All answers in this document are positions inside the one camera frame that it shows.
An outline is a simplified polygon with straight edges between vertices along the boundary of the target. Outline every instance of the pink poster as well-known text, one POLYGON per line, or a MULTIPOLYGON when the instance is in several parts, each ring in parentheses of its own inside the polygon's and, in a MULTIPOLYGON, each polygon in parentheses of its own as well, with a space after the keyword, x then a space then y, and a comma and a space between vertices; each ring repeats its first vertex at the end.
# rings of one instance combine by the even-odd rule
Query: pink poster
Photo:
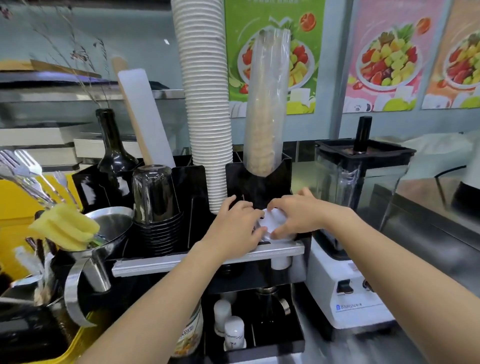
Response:
POLYGON ((344 113, 415 107, 444 6, 445 0, 360 0, 344 113))

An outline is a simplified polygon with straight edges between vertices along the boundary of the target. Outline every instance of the jar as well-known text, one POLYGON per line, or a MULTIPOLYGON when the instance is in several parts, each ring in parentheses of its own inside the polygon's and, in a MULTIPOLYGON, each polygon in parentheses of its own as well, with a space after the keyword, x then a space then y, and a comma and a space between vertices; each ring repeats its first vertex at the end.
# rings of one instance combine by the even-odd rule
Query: jar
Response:
POLYGON ((172 358, 181 358, 192 354, 200 344, 204 330, 204 316, 202 306, 198 302, 187 327, 183 330, 172 358))

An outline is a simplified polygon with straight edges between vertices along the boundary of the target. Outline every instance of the orange poster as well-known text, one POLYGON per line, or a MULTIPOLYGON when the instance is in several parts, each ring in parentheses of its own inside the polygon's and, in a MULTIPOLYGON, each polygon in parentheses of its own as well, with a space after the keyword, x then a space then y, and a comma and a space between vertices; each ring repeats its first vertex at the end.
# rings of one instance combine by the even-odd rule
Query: orange poster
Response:
POLYGON ((422 109, 480 108, 480 1, 455 0, 422 109))

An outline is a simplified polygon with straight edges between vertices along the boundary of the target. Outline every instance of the stack of black cups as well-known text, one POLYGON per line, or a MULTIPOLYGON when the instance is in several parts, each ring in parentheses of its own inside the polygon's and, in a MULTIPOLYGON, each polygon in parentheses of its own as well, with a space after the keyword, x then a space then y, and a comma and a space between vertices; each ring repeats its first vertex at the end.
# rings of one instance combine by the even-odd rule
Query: stack of black cups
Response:
POLYGON ((172 170, 149 165, 133 172, 133 222, 150 256, 171 254, 180 240, 183 212, 172 181, 172 170))

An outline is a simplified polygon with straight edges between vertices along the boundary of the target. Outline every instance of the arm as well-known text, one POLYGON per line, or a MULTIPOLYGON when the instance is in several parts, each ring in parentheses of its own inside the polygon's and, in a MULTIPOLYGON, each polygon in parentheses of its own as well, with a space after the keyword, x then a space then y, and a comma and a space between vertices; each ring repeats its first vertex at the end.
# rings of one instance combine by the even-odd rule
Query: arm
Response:
POLYGON ((348 207, 299 195, 272 200, 288 216, 273 234, 326 229, 430 363, 480 363, 480 299, 363 222, 348 207))
POLYGON ((160 282, 124 313, 78 360, 78 364, 166 363, 205 288, 222 263, 254 249, 252 234, 263 211, 235 196, 224 201, 204 238, 160 282))

